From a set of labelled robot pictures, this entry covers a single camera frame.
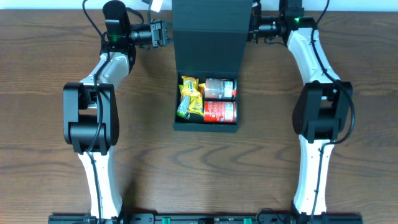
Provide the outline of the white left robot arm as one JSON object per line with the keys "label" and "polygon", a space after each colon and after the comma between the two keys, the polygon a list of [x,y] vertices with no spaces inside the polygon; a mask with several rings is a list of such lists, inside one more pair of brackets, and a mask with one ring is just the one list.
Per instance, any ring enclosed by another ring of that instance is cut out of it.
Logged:
{"label": "white left robot arm", "polygon": [[122,1],[103,6],[106,31],[96,30],[101,47],[93,71],[63,87],[63,135],[85,169],[91,209],[81,223],[124,223],[123,200],[114,171],[114,148],[119,139],[115,91],[130,74],[136,49],[172,43],[172,24],[142,16]]}

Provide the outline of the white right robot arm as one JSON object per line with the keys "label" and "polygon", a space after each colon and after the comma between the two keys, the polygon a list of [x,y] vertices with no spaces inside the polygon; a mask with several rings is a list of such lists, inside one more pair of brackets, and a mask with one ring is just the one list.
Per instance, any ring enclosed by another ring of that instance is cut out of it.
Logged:
{"label": "white right robot arm", "polygon": [[303,89],[292,113],[300,141],[300,171],[293,205],[300,215],[326,213],[326,183],[335,145],[346,141],[354,128],[353,87],[332,69],[320,42],[320,20],[307,17],[301,1],[281,1],[275,17],[262,15],[254,1],[248,40],[280,37],[298,66]]}

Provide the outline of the black box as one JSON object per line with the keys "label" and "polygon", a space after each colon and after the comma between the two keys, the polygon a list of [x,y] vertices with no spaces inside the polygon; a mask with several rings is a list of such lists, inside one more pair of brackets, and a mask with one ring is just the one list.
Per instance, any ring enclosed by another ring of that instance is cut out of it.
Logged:
{"label": "black box", "polygon": [[177,83],[195,77],[239,80],[251,0],[173,0]]}

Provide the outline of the red Pringles can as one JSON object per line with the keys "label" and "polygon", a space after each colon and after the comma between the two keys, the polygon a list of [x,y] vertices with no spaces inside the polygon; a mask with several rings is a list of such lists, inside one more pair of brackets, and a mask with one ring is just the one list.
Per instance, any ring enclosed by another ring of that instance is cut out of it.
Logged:
{"label": "red Pringles can", "polygon": [[235,123],[237,107],[233,101],[206,101],[204,109],[206,123]]}
{"label": "red Pringles can", "polygon": [[236,79],[207,78],[204,96],[207,100],[233,101],[237,97]]}

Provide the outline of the green yellow snack packet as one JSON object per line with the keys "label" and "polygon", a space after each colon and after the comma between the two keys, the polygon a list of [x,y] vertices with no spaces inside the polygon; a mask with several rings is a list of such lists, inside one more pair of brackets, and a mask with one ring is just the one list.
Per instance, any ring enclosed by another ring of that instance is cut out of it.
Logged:
{"label": "green yellow snack packet", "polygon": [[182,100],[177,108],[177,116],[189,120],[190,113],[188,111],[188,107],[190,105],[190,96],[182,96]]}

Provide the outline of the yellow peanut butter biscuit packet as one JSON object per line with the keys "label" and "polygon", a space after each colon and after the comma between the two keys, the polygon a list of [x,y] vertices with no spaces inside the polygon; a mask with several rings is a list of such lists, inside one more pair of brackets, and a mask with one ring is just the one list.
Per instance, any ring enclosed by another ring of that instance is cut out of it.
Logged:
{"label": "yellow peanut butter biscuit packet", "polygon": [[193,114],[198,114],[204,117],[203,112],[203,95],[205,91],[205,84],[201,83],[198,85],[198,91],[200,93],[199,96],[191,96],[190,97],[190,104],[188,106],[188,112]]}

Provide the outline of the yellow almond biscuit packet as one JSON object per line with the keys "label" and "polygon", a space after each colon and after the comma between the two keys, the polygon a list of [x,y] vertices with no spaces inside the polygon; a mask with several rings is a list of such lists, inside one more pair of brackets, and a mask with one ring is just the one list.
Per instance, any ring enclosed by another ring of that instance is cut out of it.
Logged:
{"label": "yellow almond biscuit packet", "polygon": [[198,79],[194,77],[182,76],[183,84],[181,94],[183,96],[195,96],[199,97],[200,92],[198,90]]}

